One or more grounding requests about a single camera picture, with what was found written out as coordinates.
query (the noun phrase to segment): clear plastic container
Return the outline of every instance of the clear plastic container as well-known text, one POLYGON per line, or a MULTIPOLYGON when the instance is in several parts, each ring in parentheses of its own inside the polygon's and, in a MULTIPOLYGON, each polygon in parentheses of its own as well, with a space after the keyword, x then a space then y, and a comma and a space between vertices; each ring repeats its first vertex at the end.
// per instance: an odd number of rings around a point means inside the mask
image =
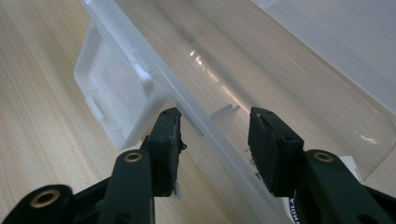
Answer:
POLYGON ((268 45, 273 37, 260 23, 268 18, 258 8, 208 1, 82 1, 92 24, 76 80, 116 147, 135 144, 171 100, 183 114, 187 152, 243 223, 289 221, 251 162, 251 106, 276 112, 305 149, 352 155, 368 178, 394 149, 394 116, 300 42, 268 45), (235 16, 243 10, 249 13, 235 16), (134 92, 113 88, 104 78, 113 76, 134 92), (90 94, 92 87, 101 92, 90 94), (129 113, 118 114, 118 105, 129 113), (134 122, 124 127, 126 114, 134 122), (114 126, 122 131, 111 134, 114 126))

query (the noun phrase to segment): light wood surface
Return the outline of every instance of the light wood surface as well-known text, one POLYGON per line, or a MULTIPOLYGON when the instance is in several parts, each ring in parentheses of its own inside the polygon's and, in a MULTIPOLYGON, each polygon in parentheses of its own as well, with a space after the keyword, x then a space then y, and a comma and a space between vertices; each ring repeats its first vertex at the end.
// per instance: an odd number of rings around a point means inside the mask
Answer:
MULTIPOLYGON (((79 192, 111 174, 120 153, 74 80, 89 16, 78 0, 0 1, 0 220, 30 191, 79 192)), ((156 199, 157 223, 233 223, 186 153, 181 197, 156 199)))
MULTIPOLYGON (((247 162, 248 111, 265 107, 305 149, 353 155, 366 184, 396 196, 394 115, 248 0, 116 2, 208 114, 241 106, 225 132, 247 162)), ((77 0, 0 1, 0 219, 38 187, 87 188, 119 154, 73 78, 88 20, 77 0)), ((180 162, 185 192, 156 201, 158 223, 235 222, 189 156, 180 162)))

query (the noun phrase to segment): transparent plastic box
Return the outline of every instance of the transparent plastic box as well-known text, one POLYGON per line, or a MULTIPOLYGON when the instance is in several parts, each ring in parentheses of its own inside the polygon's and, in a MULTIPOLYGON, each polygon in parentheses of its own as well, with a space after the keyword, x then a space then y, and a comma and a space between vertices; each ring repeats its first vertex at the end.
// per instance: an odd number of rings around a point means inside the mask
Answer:
POLYGON ((257 38, 266 38, 262 26, 230 25, 262 19, 259 9, 218 2, 207 7, 206 0, 83 0, 92 21, 76 81, 117 148, 136 144, 164 103, 172 102, 183 114, 186 151, 230 211, 243 223, 288 223, 282 202, 267 191, 251 162, 250 107, 276 112, 305 140, 305 149, 352 155, 363 180, 394 149, 394 115, 309 50, 296 60, 321 64, 315 69, 326 72, 317 77, 304 72, 309 67, 293 65, 292 54, 282 58, 288 46, 265 47, 257 38), (230 16, 243 9, 252 10, 252 18, 230 16), (200 30, 201 24, 207 29, 200 30), (241 33, 246 38, 233 38, 241 33))

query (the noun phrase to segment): wooden table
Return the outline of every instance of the wooden table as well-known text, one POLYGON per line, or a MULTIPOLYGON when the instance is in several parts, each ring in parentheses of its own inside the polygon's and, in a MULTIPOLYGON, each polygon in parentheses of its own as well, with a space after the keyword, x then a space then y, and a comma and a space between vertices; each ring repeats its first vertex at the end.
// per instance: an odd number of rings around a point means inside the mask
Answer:
MULTIPOLYGON (((367 185, 396 196, 394 115, 251 2, 117 2, 206 111, 241 106, 228 135, 247 160, 249 107, 266 107, 305 149, 352 154, 367 185)), ((78 0, 0 0, 0 219, 33 189, 106 178, 120 154, 73 77, 88 22, 78 0)), ((179 199, 156 200, 158 223, 236 222, 185 153, 179 183, 179 199)))

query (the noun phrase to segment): wood grain surface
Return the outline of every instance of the wood grain surface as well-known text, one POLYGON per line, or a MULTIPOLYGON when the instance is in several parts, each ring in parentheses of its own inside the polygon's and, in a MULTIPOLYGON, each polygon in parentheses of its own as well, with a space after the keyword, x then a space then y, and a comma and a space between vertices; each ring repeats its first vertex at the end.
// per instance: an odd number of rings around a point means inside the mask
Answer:
MULTIPOLYGON (((34 189, 108 177, 120 154, 74 80, 88 23, 78 0, 0 1, 0 220, 34 189)), ((186 153, 178 182, 157 223, 235 223, 186 153)))
MULTIPOLYGON (((224 131, 247 162, 249 108, 265 107, 305 149, 353 155, 366 184, 396 196, 394 115, 251 2, 116 2, 208 114, 241 106, 224 131)), ((33 189, 108 177, 120 153, 73 77, 88 22, 78 0, 0 0, 0 219, 33 189)), ((179 184, 180 198, 156 200, 158 223, 237 222, 186 153, 179 184)))

